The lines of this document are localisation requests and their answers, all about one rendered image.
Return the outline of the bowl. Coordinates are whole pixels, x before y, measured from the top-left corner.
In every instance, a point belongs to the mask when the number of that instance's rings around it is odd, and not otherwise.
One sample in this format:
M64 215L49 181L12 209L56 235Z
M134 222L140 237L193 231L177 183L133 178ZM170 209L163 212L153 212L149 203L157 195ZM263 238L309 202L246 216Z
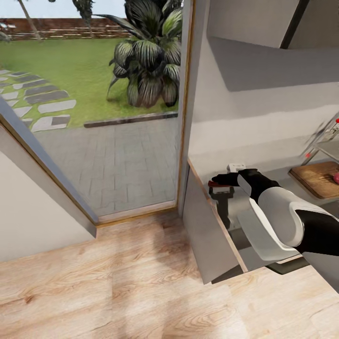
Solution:
M263 226L264 230L269 234L269 236L272 238L272 240L282 249L282 250L296 250L295 248L291 246L287 246L283 244L276 236L272 226L270 225L270 222L266 218L265 214L263 213L262 209L256 204L255 200L252 198L249 198L250 206L259 220L260 224Z

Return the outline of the cutting board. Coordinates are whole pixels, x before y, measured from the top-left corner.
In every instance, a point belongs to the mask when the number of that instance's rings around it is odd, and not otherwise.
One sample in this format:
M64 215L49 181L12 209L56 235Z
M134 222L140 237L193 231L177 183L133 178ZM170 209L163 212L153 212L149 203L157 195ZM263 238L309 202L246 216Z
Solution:
M290 173L319 199L339 196L339 183L333 176L339 172L339 164L327 161L310 165L292 167Z

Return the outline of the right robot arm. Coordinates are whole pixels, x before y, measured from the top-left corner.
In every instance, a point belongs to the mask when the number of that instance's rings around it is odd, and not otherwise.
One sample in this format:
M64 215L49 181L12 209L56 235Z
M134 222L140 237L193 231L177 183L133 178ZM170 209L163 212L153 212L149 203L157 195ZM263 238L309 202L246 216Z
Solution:
M277 238L300 252L339 294L339 219L282 188L258 169L230 163L227 170L212 181L240 186L262 209Z

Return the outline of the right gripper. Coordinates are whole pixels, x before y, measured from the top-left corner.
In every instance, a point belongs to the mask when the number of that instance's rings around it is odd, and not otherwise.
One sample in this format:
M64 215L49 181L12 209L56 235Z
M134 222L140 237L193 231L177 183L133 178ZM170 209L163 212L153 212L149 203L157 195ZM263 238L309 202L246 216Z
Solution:
M234 185L234 183L232 181L233 175L234 175L234 173L219 174L216 177L213 177L212 181L218 182L219 185L237 186L237 185Z

